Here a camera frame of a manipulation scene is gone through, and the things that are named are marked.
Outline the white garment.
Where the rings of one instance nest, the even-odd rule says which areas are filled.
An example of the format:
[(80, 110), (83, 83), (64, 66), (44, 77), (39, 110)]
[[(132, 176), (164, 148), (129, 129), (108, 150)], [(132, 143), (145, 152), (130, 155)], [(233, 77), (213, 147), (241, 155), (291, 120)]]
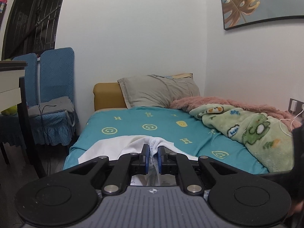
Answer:
[(166, 141), (161, 137), (145, 135), (118, 136), (111, 139), (102, 139), (91, 146), (82, 156), (78, 158), (78, 163), (84, 163), (93, 158), (105, 155), (109, 160), (117, 160), (121, 155), (127, 153), (141, 153), (143, 145), (147, 144), (149, 149), (149, 172), (147, 175), (133, 176), (131, 185), (137, 186), (172, 186), (175, 185), (173, 175), (161, 175), (158, 169), (157, 151), (160, 146), (166, 149), (185, 154), (174, 146), (173, 142)]

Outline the teal smiley bed sheet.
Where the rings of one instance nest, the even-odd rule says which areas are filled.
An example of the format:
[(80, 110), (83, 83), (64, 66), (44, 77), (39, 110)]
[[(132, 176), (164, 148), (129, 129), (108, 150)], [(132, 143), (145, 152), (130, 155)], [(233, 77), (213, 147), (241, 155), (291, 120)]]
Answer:
[(71, 146), (64, 169), (76, 166), (78, 159), (96, 142), (130, 135), (160, 137), (191, 156), (206, 155), (252, 174), (268, 172), (239, 142), (181, 110), (157, 107), (96, 111)]

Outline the pink fluffy blanket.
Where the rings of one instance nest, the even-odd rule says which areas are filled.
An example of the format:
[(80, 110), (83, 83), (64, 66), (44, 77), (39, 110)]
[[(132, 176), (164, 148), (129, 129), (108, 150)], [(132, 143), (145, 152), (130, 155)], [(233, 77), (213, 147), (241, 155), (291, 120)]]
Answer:
[(237, 108), (242, 108), (243, 110), (246, 111), (251, 111), (255, 113), (266, 113), (268, 116), (272, 116), (278, 120), (282, 119), (282, 122), (288, 127), (289, 132), (301, 126), (301, 122), (299, 122), (298, 120), (292, 122), (294, 117), (288, 111), (278, 110), (277, 108), (271, 105), (247, 104), (244, 102), (235, 101), (232, 99), (225, 99), (221, 97), (215, 97), (215, 96), (209, 96), (209, 97), (193, 96), (193, 97), (185, 97), (185, 98), (177, 99), (171, 102), (168, 108), (190, 112), (192, 109), (195, 109), (201, 105), (206, 105), (206, 104), (232, 105)]

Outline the grey pillow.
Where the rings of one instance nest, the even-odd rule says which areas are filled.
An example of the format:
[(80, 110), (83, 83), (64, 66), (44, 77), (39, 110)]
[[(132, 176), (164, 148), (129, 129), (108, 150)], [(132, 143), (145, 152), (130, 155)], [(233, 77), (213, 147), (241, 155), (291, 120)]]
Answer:
[(192, 73), (173, 76), (134, 76), (119, 79), (118, 83), (128, 109), (167, 108), (174, 100), (200, 95)]

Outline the grey cloth on chair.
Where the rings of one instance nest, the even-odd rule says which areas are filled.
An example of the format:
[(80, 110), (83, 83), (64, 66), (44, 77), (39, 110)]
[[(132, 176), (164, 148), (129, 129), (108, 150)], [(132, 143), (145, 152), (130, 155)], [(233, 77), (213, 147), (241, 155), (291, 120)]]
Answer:
[(36, 117), (43, 114), (52, 114), (67, 111), (73, 113), (74, 105), (67, 96), (52, 99), (48, 102), (43, 102), (28, 109), (29, 117)]

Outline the green cartoon fleece blanket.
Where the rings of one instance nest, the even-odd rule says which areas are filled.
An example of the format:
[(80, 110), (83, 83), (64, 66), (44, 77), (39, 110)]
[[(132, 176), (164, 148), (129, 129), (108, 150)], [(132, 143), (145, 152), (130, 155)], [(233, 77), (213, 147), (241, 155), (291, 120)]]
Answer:
[(203, 104), (189, 114), (243, 144), (269, 172), (289, 171), (294, 167), (292, 135), (279, 119), (226, 104)]

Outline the yellow green plush toy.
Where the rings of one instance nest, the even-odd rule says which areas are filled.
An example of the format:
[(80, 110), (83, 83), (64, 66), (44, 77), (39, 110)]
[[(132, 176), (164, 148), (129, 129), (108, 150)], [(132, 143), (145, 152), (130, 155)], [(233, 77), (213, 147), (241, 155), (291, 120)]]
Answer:
[(12, 115), (17, 114), (17, 105), (14, 105), (8, 109), (1, 111), (1, 114), (3, 116), (12, 116)]

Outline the white desk with dark top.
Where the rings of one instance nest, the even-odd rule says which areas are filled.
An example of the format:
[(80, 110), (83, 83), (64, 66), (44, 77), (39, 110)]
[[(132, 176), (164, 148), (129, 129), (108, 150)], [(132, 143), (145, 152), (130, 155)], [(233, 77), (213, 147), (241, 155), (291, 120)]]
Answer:
[(26, 66), (25, 61), (1, 61), (1, 111), (17, 106), (26, 153), (38, 178), (43, 178), (46, 172), (34, 150), (35, 141), (28, 116), (24, 79)]

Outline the dark window grille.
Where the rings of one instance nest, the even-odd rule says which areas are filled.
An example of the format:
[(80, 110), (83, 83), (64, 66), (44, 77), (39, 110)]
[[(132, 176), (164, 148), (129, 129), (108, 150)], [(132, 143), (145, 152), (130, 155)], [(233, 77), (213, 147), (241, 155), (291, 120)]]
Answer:
[(55, 48), (63, 0), (13, 0), (4, 33), (2, 59)]

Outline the wall power socket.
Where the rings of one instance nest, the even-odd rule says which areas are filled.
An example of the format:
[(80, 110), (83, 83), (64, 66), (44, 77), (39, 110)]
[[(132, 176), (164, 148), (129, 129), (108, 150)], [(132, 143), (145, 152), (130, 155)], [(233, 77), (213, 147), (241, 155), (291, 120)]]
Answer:
[(296, 116), (303, 110), (303, 102), (290, 98), (288, 112)]

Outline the golden leaf wall painting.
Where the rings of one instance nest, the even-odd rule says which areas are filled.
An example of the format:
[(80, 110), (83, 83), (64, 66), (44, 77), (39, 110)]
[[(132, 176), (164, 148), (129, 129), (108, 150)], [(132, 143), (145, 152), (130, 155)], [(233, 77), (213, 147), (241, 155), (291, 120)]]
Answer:
[(303, 18), (303, 0), (221, 0), (224, 30)]

